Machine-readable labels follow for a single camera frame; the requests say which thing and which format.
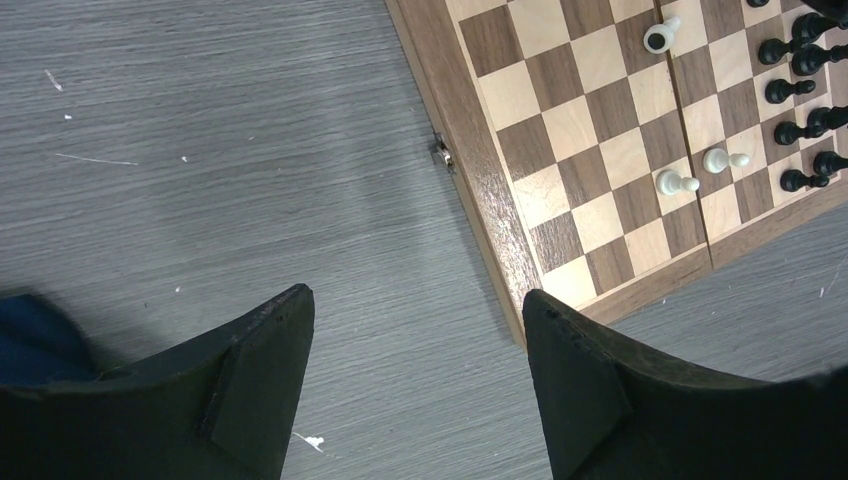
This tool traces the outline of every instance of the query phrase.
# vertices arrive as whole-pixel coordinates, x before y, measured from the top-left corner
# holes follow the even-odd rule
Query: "gray wooden surface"
[[[324,453],[293,437],[284,478],[550,476],[526,358],[382,0],[14,5],[0,293],[46,295],[114,365],[305,282],[295,431]],[[616,328],[764,379],[846,363],[847,241],[843,208]]]

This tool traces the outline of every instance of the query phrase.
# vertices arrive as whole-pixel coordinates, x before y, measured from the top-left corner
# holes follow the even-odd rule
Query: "wooden chessboard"
[[[786,61],[766,69],[751,53],[788,38],[805,7],[658,1],[387,0],[520,343],[532,288],[611,322],[848,199],[848,182],[776,185],[834,148],[832,134],[788,149],[770,137],[777,119],[831,105],[826,71],[813,94],[771,106],[762,82],[790,78]],[[664,15],[683,26],[654,55],[642,37]],[[708,174],[713,146],[751,165]],[[667,169],[696,176],[699,194],[657,193]]]

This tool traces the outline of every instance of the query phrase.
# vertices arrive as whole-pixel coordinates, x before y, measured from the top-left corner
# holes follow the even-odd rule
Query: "black chess piece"
[[[789,42],[784,42],[779,38],[770,38],[760,44],[760,48],[757,50],[757,59],[763,65],[774,65],[781,58],[785,57],[787,53],[800,52],[805,45],[803,40],[793,39]]]
[[[829,50],[811,43],[792,57],[795,75],[814,75],[827,62],[839,62],[848,58],[848,45],[838,45]]]
[[[824,188],[830,179],[821,175],[806,176],[800,170],[787,170],[780,175],[780,188],[787,192],[797,192],[804,187]]]
[[[836,130],[848,125],[848,107],[816,108],[807,115],[807,125],[821,127],[822,130]]]
[[[783,103],[792,95],[804,95],[812,93],[816,89],[813,80],[802,80],[798,83],[789,83],[782,78],[772,80],[766,85],[766,101],[769,103]]]
[[[799,127],[795,122],[780,122],[774,129],[774,141],[778,145],[792,145],[799,138],[818,138],[824,135],[824,129],[818,125]]]
[[[845,168],[848,168],[848,158],[841,157],[836,152],[819,152],[813,160],[813,171],[825,177]]]
[[[836,22],[815,12],[801,15],[792,22],[792,38],[813,43],[826,31],[839,27],[848,30],[848,22]]]

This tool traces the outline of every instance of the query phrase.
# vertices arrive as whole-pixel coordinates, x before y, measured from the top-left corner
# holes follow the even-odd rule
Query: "folding chessboard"
[[[795,78],[757,47],[809,9],[657,1],[387,0],[519,343],[532,288],[611,322],[848,199],[848,182],[777,185],[835,149],[832,132],[791,147],[772,135],[832,105],[827,68],[812,94],[763,100],[769,80]],[[673,15],[671,50],[649,53],[645,31]],[[707,173],[717,146],[752,162]],[[701,190],[658,193],[664,170]]]

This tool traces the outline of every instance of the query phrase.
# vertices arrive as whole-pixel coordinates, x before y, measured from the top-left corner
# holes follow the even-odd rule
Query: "white chess piece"
[[[697,192],[701,182],[697,178],[681,177],[674,170],[664,170],[657,175],[657,190],[663,195],[675,195],[681,191]]]
[[[727,167],[747,167],[751,163],[751,157],[744,153],[728,155],[721,148],[713,148],[704,155],[704,170],[710,173],[721,173]]]
[[[680,28],[680,17],[671,17],[663,23],[658,23],[645,32],[642,42],[651,53],[660,54],[674,44],[674,34]]]

